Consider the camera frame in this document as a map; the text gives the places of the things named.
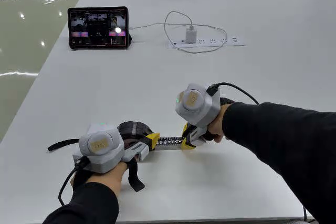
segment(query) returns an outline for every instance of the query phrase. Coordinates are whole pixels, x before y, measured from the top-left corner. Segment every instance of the power outlet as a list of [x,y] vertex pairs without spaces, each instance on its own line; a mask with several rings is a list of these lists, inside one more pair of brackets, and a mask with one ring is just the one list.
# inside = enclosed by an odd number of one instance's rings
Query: power outlet
[[[179,48],[192,48],[192,47],[219,47],[225,39],[220,38],[209,38],[209,39],[198,39],[196,43],[187,44],[184,39],[182,40],[172,40],[173,44]],[[246,44],[237,36],[232,36],[227,38],[227,42],[223,45],[227,46],[245,46]],[[174,48],[174,46],[169,42],[168,48]]]

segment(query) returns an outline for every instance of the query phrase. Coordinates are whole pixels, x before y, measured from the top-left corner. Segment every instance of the reflective floor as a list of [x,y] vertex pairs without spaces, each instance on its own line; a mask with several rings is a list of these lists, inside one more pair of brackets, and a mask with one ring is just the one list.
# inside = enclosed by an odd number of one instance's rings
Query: reflective floor
[[0,0],[0,141],[78,0]]

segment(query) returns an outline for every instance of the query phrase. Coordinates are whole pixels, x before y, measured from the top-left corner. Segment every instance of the white cable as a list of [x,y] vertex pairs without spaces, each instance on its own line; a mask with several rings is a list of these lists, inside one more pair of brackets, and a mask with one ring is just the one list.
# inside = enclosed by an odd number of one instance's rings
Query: white cable
[[[178,14],[181,14],[185,17],[187,17],[189,20],[190,20],[190,24],[176,24],[176,23],[167,23],[167,19],[169,17],[169,15],[171,13],[178,13]],[[178,12],[178,11],[175,11],[175,10],[172,10],[170,11],[165,20],[164,20],[164,23],[161,23],[161,22],[156,22],[156,23],[153,23],[153,24],[149,24],[149,25],[145,25],[145,26],[138,26],[138,27],[133,27],[133,28],[130,28],[130,30],[133,30],[133,29],[139,29],[139,28],[145,28],[145,27],[150,27],[150,26],[155,26],[155,25],[163,25],[163,29],[164,29],[164,32],[167,36],[167,39],[169,40],[169,42],[173,45],[174,48],[178,49],[178,50],[181,50],[183,52],[188,52],[189,54],[200,54],[200,53],[203,53],[203,52],[213,52],[213,51],[216,51],[218,50],[219,48],[221,48],[222,46],[225,45],[225,43],[227,42],[227,33],[224,29],[222,28],[219,28],[219,27],[215,27],[215,26],[210,26],[210,25],[204,25],[204,24],[193,24],[193,21],[191,20],[191,18],[184,14],[184,13],[181,13],[181,12]],[[174,45],[174,43],[172,42],[172,40],[170,39],[167,31],[166,31],[166,25],[179,25],[179,26],[189,26],[189,25],[192,25],[192,26],[204,26],[204,27],[209,27],[209,28],[212,28],[212,29],[216,29],[218,31],[221,31],[223,34],[224,34],[224,41],[222,42],[221,45],[219,45],[218,47],[214,48],[214,49],[210,49],[210,50],[204,50],[204,51],[196,51],[196,52],[193,52],[193,51],[188,51],[188,50],[185,50],[183,48],[180,48],[180,47],[177,47],[176,45]]]
[[213,52],[213,51],[216,51],[218,50],[219,48],[221,48],[222,46],[224,46],[224,44],[227,42],[227,33],[224,29],[221,29],[221,28],[218,28],[218,27],[214,27],[214,26],[210,26],[210,25],[203,25],[203,24],[194,24],[194,26],[205,26],[205,27],[210,27],[210,28],[213,28],[213,29],[216,29],[216,30],[220,30],[223,32],[224,36],[225,36],[225,39],[223,40],[222,44],[219,45],[218,47],[214,48],[214,49],[210,49],[210,50],[204,50],[204,51],[196,51],[196,52],[193,52],[193,51],[188,51],[188,50],[185,50],[183,48],[180,48],[180,47],[177,47],[176,45],[174,45],[174,43],[172,42],[172,40],[170,39],[167,31],[166,31],[166,23],[167,23],[167,19],[169,17],[169,15],[171,13],[179,13],[179,14],[182,14],[183,16],[186,16],[188,19],[190,19],[190,25],[192,26],[193,25],[193,22],[191,20],[191,18],[189,18],[186,14],[184,13],[181,13],[181,12],[177,12],[177,11],[170,11],[167,16],[166,16],[166,19],[164,20],[164,24],[163,24],[163,29],[164,29],[164,32],[166,33],[166,36],[167,36],[167,39],[169,40],[169,42],[173,45],[174,48],[178,49],[178,50],[181,50],[183,52],[188,52],[189,54],[200,54],[200,53],[203,53],[203,52]]

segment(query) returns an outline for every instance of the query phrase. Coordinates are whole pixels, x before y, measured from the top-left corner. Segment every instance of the tablet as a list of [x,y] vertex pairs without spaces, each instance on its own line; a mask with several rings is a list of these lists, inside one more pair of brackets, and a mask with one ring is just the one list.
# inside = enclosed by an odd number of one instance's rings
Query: tablet
[[69,45],[72,49],[128,48],[128,9],[87,7],[68,9]]

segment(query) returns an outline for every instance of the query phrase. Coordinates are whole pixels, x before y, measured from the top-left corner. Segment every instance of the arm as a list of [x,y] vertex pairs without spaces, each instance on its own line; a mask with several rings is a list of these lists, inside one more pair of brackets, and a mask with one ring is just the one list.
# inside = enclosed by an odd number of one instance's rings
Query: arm
[[93,174],[76,187],[69,204],[51,213],[44,224],[115,223],[119,213],[117,196],[125,163],[119,163],[106,174]]
[[320,223],[330,223],[336,200],[336,113],[272,103],[235,103],[223,110],[221,133],[280,174]]

